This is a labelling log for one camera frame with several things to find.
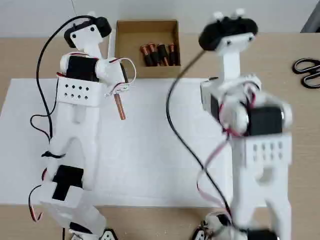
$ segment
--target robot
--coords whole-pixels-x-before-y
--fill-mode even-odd
[[[68,45],[83,52],[68,53],[60,60],[55,134],[48,151],[42,155],[49,158],[49,164],[39,189],[39,201],[63,228],[74,233],[73,239],[117,239],[87,196],[94,188],[99,166],[100,107],[105,97],[113,95],[124,120],[119,93],[128,90],[136,78],[128,82],[121,64],[124,59],[132,63],[130,59],[102,58],[99,43],[110,33],[111,27],[104,17],[92,17],[65,31]],[[81,143],[83,167],[64,161],[74,139]]]
[[[203,50],[222,57],[219,78],[203,82],[200,89],[203,109],[232,136],[233,199],[232,219],[226,219],[223,213],[207,215],[194,240],[291,240],[288,168],[292,163],[292,136],[285,130],[292,124],[292,110],[288,103],[263,92],[255,74],[241,74],[240,52],[258,32],[256,23],[243,15],[242,9],[232,17],[215,13],[214,22],[199,37]],[[272,231],[249,229],[262,202],[271,213]],[[235,230],[231,223],[247,230]],[[210,236],[219,227],[225,230]]]

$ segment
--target wooden table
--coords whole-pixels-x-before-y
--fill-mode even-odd
[[[36,62],[45,38],[0,39],[0,106],[11,78],[34,78]],[[289,175],[289,199],[292,205],[292,239],[316,240],[320,237],[320,90],[300,85],[301,76],[291,71],[293,61],[320,59],[320,35],[317,33],[262,33],[252,47],[241,55],[242,72],[255,72],[263,89],[288,101],[293,107],[293,165]],[[107,43],[102,46],[107,52]],[[186,65],[200,47],[195,34],[180,35],[181,63]],[[54,78],[63,54],[70,52],[62,38],[55,39],[43,58],[41,78]],[[218,58],[206,55],[190,70],[188,77],[212,77],[219,71]],[[100,207],[108,224],[120,240],[187,240],[206,208],[122,208]],[[268,223],[264,209],[257,218]],[[4,240],[57,240],[61,228],[48,216],[35,225],[26,205],[0,206],[0,235]]]

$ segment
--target brown box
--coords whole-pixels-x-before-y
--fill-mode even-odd
[[[180,66],[146,66],[140,47],[148,43],[165,45],[174,43],[180,53],[178,21],[117,21],[115,37],[116,58],[130,58],[136,66],[138,78],[175,78],[180,72]],[[134,73],[132,66],[127,61],[123,61],[123,64],[128,77],[132,78]]]

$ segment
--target black scissors handle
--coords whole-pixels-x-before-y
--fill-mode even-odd
[[[312,66],[308,66],[305,68],[298,68],[298,65],[301,63],[313,63]],[[301,84],[308,89],[319,89],[320,84],[309,84],[309,80],[315,79],[317,77],[320,77],[320,61],[314,58],[306,57],[306,58],[301,58],[297,60],[293,65],[292,65],[292,71],[295,74],[305,74],[309,73],[309,75],[303,77],[301,79]]]
[[[298,65],[301,63],[312,63],[313,66],[298,68]],[[320,69],[320,61],[310,57],[301,58],[292,65],[292,71],[295,74],[311,73],[311,72],[317,71],[318,69]]]

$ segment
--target white foam board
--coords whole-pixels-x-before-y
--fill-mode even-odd
[[[165,111],[173,79],[137,79],[121,94],[127,119],[121,121],[112,97],[101,111],[100,162],[97,182],[90,193],[97,205],[139,207],[205,207],[196,189],[199,166],[170,129]],[[224,136],[219,125],[203,111],[200,82],[183,79],[172,96],[172,120],[204,161]],[[48,105],[53,105],[56,79],[40,81]],[[44,114],[35,79],[12,79],[0,116],[0,204],[26,204],[49,159],[41,158],[47,138],[29,123],[32,114]],[[48,129],[47,119],[35,124]],[[61,163],[82,166],[75,141]],[[231,148],[227,146],[209,172],[230,200],[232,196]],[[203,177],[202,188],[217,196]],[[37,203],[37,192],[34,193]]]

